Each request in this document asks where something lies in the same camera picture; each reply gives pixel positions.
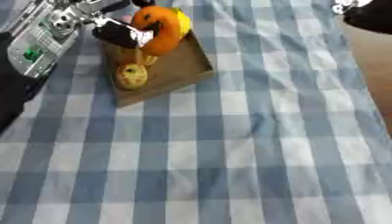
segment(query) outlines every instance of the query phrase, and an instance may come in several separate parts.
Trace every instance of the checkered tablecloth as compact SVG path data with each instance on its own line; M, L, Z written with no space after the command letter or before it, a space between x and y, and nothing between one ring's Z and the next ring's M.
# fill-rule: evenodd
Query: checkered tablecloth
M157 1L217 76L116 110L87 29L0 138L1 224L392 223L390 141L329 0Z

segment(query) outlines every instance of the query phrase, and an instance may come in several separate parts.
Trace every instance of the gingham cloth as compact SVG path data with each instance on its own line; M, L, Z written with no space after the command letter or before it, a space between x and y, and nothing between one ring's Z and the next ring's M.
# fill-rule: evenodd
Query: gingham cloth
M116 110L87 30L1 137L1 224L392 223L389 138L330 1L158 2L217 76Z

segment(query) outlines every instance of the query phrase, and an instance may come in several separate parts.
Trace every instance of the yellow fruit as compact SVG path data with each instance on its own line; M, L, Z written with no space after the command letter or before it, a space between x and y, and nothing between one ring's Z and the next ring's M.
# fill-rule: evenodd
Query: yellow fruit
M192 21L180 8L170 9L177 14L177 18L181 26L181 38L183 38L192 29Z
M147 83L148 75L145 66L128 64L119 66L116 73L117 83L126 90L136 90Z
M144 52L140 51L140 49L136 49L135 55L136 55L135 56L136 57L135 64L142 65L142 66L150 67L158 60L158 57L151 56L147 53L144 53Z

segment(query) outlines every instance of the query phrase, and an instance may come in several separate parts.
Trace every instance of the wooden tray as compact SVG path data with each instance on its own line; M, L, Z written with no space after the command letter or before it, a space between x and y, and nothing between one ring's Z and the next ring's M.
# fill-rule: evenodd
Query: wooden tray
M147 68L149 73L147 84L134 91L122 90L116 86L114 75L119 66L117 61L121 60L119 59L121 47L103 43L103 49L118 107L129 106L214 76L213 67L193 31L181 40L175 50L159 58L154 65ZM132 54L134 53L129 51L129 55L126 53L121 57L127 57L128 60L134 57Z

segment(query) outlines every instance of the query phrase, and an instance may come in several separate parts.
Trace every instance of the wooden floor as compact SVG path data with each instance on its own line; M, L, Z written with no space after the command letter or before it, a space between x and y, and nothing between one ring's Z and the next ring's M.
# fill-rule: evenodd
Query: wooden floor
M392 35L342 27L392 136Z

